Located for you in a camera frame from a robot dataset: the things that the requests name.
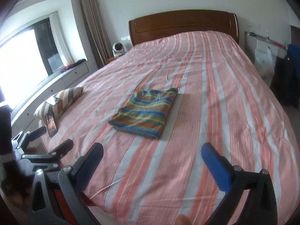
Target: pillow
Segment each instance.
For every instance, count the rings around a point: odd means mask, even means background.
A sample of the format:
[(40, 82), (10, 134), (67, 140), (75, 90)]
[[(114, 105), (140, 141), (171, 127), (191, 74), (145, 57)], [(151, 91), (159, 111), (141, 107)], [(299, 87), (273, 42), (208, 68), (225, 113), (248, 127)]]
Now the pillow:
[(72, 105), (72, 103), (81, 95), (82, 91), (83, 87), (74, 87), (54, 94), (53, 96), (61, 99), (61, 101), (55, 105), (51, 105), (47, 101), (44, 101), (35, 110), (33, 116), (46, 123), (45, 115), (47, 115), (50, 111), (53, 111), (54, 119), (57, 121), (61, 115)]

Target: plastic bag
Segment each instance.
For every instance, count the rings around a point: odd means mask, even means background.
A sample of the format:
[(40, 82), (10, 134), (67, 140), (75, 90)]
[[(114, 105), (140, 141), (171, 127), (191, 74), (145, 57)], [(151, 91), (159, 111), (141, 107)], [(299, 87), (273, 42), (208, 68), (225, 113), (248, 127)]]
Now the plastic bag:
[(262, 79), (274, 75), (274, 64), (270, 49), (267, 52), (256, 50), (254, 66)]

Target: folded towel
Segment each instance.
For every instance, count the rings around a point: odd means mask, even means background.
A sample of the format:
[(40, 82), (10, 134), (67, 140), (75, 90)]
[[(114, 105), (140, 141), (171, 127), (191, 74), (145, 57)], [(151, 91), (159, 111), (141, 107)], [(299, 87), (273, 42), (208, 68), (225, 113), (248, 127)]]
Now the folded towel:
[(157, 139), (178, 89), (135, 92), (108, 121), (115, 129)]

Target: window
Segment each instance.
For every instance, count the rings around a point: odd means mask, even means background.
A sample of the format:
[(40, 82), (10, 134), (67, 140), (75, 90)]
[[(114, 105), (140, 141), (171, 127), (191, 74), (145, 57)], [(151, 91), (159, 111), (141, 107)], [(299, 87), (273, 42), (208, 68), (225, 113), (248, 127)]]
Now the window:
[(0, 45), (0, 86), (9, 106), (14, 109), (62, 66), (49, 19), (23, 29)]

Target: white fan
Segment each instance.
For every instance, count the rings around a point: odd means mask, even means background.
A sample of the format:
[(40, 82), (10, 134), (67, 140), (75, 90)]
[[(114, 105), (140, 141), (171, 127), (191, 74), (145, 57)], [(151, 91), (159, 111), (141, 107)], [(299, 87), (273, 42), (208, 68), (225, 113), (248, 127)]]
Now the white fan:
[(115, 58), (125, 54), (125, 49), (122, 43), (117, 42), (112, 46), (112, 52)]

